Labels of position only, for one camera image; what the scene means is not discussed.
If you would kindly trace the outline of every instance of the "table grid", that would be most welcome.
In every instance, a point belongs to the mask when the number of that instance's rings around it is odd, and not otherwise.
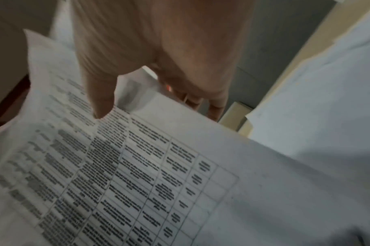
[[[41,128],[0,170],[16,208],[56,246],[191,246],[238,177],[114,107],[95,121],[52,74]]]

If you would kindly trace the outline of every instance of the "human hand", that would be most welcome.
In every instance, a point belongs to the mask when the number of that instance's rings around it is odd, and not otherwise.
[[[146,65],[217,121],[240,56],[253,0],[71,0],[82,79],[96,118],[111,111],[118,75]]]

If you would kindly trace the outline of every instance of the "gray floor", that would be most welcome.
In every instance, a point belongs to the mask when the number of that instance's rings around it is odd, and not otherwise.
[[[258,0],[227,108],[235,101],[255,108],[334,4],[333,0]],[[207,107],[205,103],[200,112]]]

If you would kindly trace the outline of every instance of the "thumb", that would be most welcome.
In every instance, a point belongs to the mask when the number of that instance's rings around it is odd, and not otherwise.
[[[77,59],[94,117],[98,119],[113,108],[117,76],[130,73],[151,59],[151,51],[133,31],[138,30],[136,9],[125,3],[71,1]]]

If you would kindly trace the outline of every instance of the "sheet of paper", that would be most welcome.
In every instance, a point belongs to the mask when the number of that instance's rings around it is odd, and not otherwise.
[[[370,229],[370,197],[160,93],[93,119],[75,54],[28,42],[32,91],[8,138],[22,146],[0,161],[0,245],[296,245]]]

